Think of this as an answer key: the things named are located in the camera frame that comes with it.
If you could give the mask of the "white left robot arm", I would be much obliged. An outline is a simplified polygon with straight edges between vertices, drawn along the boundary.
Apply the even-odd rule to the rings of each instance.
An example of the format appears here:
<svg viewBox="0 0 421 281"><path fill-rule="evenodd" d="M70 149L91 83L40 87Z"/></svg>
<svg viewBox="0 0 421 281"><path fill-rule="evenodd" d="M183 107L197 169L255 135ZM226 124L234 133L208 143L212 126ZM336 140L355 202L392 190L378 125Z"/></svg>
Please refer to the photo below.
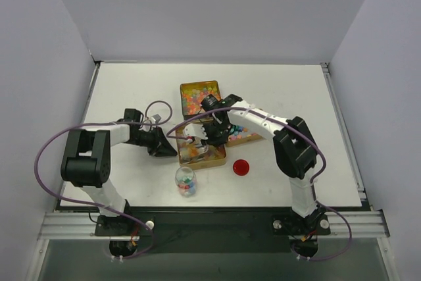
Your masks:
<svg viewBox="0 0 421 281"><path fill-rule="evenodd" d="M111 218L110 228L120 236L129 234L133 218L127 215L128 202L112 184L111 147L127 143L145 147L152 157L175 157L177 151L166 139L156 119L149 123L149 130L142 130L143 113L125 109L124 116L106 126L68 132L61 163L61 176L65 182L81 188L99 208L101 216Z"/></svg>

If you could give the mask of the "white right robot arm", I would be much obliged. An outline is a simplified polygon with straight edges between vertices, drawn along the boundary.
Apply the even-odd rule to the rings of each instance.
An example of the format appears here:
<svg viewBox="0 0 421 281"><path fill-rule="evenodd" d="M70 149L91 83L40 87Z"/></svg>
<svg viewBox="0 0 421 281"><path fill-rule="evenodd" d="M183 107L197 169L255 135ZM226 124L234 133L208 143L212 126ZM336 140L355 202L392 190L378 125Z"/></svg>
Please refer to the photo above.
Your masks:
<svg viewBox="0 0 421 281"><path fill-rule="evenodd" d="M205 141L218 147L228 142L235 127L243 127L271 141L276 164L289 177L292 193L293 229L301 234L314 228L315 192L310 183L316 166L317 150L307 123L300 117L292 119L272 115L242 98L231 94L218 100L210 94L201 108L212 120L203 125Z"/></svg>

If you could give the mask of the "gold tin popsicle candies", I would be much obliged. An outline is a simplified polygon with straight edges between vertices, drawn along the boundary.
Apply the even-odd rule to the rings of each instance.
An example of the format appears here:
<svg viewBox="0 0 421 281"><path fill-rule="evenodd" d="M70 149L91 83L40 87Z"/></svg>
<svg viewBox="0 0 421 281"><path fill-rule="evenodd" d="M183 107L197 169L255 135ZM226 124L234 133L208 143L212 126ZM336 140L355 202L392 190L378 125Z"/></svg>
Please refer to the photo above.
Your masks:
<svg viewBox="0 0 421 281"><path fill-rule="evenodd" d="M176 130L178 161L180 166L188 166L193 170L212 168L226 164L226 149L223 145L214 147L203 145L201 140L187 141L183 134L184 127Z"/></svg>

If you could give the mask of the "shiny metal scoop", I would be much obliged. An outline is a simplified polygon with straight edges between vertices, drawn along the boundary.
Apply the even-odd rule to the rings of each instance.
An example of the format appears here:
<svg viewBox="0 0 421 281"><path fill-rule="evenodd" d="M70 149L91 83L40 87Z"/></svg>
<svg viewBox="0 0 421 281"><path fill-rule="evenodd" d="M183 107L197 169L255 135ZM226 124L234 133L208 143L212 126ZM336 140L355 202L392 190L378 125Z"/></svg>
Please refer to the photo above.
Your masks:
<svg viewBox="0 0 421 281"><path fill-rule="evenodd" d="M187 150L190 159L197 159L203 157L209 151L209 145L199 141L189 144Z"/></svg>

